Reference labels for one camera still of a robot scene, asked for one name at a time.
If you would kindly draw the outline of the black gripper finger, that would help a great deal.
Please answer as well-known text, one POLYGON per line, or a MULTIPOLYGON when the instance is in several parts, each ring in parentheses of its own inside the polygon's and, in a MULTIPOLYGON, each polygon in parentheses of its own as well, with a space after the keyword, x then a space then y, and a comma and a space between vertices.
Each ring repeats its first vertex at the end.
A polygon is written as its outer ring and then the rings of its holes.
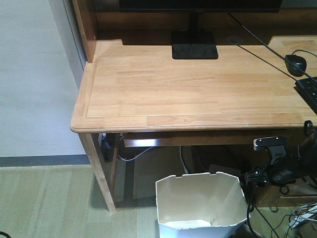
POLYGON ((264 167, 254 167, 251 172, 240 175, 239 180, 242 186, 247 186, 250 182, 254 182, 256 186, 265 186, 268 183, 264 167))

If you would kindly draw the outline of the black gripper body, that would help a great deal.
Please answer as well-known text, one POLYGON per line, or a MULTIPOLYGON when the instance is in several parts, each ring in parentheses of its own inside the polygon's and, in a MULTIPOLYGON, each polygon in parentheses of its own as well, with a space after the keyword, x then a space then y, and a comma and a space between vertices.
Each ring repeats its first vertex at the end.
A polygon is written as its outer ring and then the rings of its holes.
POLYGON ((296 179, 301 178, 300 174, 288 170, 286 167, 280 167, 280 164, 269 165, 265 171, 265 182, 274 186, 283 186, 294 183, 296 179))

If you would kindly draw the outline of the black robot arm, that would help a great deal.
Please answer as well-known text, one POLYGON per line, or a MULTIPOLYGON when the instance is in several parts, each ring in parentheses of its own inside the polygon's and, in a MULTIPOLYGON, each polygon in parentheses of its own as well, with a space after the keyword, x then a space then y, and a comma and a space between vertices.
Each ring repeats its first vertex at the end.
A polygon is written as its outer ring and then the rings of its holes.
POLYGON ((304 134, 307 138, 297 145, 286 146, 283 136, 254 139, 254 150, 266 150, 269 162, 239 177, 242 185, 256 182, 274 186, 294 183, 305 176, 317 176, 317 129, 310 120, 304 122, 304 134))

